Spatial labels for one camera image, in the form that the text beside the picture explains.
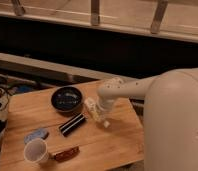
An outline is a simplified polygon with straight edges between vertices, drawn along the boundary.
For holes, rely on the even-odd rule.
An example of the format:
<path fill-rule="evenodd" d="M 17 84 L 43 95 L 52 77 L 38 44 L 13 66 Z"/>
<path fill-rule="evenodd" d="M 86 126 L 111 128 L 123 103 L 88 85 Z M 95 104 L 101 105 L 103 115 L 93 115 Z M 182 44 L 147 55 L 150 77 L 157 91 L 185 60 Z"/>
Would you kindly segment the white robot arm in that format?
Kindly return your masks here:
<path fill-rule="evenodd" d="M 111 79 L 98 97 L 103 112 L 118 98 L 144 101 L 145 171 L 198 171 L 198 68 L 127 83 Z"/>

